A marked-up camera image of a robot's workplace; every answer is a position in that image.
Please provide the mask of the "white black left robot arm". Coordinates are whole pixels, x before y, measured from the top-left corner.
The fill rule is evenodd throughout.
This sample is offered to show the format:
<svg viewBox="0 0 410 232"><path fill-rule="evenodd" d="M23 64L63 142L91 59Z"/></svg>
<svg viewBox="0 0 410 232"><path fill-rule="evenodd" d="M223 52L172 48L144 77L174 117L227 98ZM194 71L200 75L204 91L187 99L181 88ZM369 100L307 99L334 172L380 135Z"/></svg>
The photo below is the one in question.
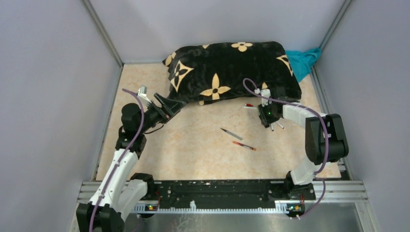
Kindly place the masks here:
<svg viewBox="0 0 410 232"><path fill-rule="evenodd" d="M154 179L150 174L135 173L128 181L145 145L145 133L157 124L165 125L186 102L171 100L159 94L154 97L157 106L144 94L130 92L136 103L128 103L121 109L122 126L110 167L88 203L81 203L76 210L81 232L122 232L131 211L141 199L149 200L155 194Z"/></svg>

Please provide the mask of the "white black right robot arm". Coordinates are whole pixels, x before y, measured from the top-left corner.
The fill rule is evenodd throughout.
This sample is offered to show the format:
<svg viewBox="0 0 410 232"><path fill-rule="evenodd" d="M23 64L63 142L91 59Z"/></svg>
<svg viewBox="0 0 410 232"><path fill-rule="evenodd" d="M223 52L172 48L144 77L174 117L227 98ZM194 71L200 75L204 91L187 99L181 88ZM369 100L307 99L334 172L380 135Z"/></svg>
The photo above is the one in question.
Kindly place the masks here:
<svg viewBox="0 0 410 232"><path fill-rule="evenodd" d="M306 157L286 174L282 191L285 198L297 199L308 193L313 179L327 164L337 162L349 153L343 121L338 114L318 113L298 102L265 103L257 109L261 124L266 128L283 118L305 130Z"/></svg>

